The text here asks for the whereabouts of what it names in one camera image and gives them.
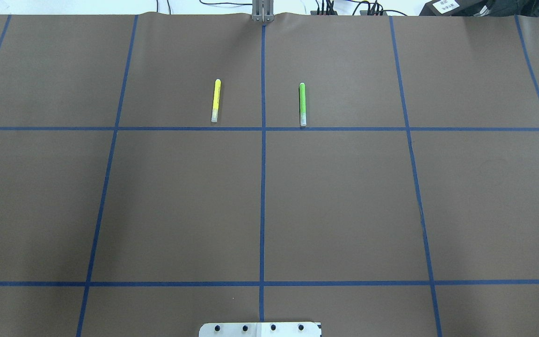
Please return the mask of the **green highlighter pen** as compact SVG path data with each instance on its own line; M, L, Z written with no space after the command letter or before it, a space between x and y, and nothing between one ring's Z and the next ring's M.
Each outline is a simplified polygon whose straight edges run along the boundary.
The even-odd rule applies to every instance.
M307 104L306 104L306 84L300 83L298 86L298 99L299 99L299 126L307 126Z

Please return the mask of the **yellow highlighter pen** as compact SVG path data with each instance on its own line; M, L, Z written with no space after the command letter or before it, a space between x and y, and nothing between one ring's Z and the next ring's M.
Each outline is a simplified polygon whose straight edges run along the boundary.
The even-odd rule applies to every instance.
M219 119L220 98L221 98L222 81L216 79L214 81L214 88L212 93L212 110L211 110L211 122L217 123Z

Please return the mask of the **aluminium frame post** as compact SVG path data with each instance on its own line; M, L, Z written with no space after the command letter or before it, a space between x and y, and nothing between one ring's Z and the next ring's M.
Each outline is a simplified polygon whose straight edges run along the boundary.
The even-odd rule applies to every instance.
M252 1L252 21L256 23L269 23L274 21L273 0Z

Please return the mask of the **white pedestal column base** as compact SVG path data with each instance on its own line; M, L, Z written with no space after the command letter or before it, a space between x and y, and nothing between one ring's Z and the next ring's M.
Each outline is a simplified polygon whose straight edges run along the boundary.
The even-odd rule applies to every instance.
M199 337L321 337L320 322L212 322Z

